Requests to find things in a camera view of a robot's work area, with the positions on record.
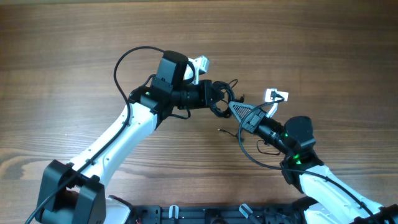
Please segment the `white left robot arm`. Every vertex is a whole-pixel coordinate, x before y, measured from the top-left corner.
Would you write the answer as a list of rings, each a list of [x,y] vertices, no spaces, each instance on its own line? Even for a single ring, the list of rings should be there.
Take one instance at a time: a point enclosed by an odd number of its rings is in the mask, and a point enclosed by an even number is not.
[[[44,170],[37,207],[30,223],[125,222],[128,206],[106,198],[105,189],[132,150],[151,135],[173,109],[209,108],[221,99],[211,80],[205,56],[192,59],[165,50],[155,74],[124,96],[125,107],[117,120],[87,149],[66,164],[54,160]]]

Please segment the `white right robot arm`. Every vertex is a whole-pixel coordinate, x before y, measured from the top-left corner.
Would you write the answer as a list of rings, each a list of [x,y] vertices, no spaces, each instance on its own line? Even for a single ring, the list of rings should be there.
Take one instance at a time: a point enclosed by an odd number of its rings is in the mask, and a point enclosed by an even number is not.
[[[239,131],[259,136],[284,154],[277,169],[285,181],[315,201],[302,213],[307,223],[397,223],[397,205],[374,202],[337,178],[314,151],[312,121],[295,116],[285,124],[272,119],[262,106],[230,102]]]

